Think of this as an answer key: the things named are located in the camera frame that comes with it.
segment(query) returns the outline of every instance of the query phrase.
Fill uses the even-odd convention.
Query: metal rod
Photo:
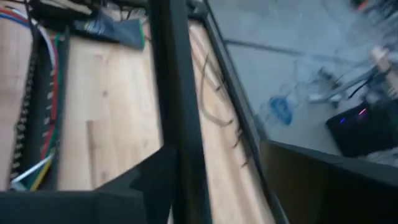
[[[211,223],[205,157],[184,0],[149,0],[165,145],[177,149],[174,223]]]

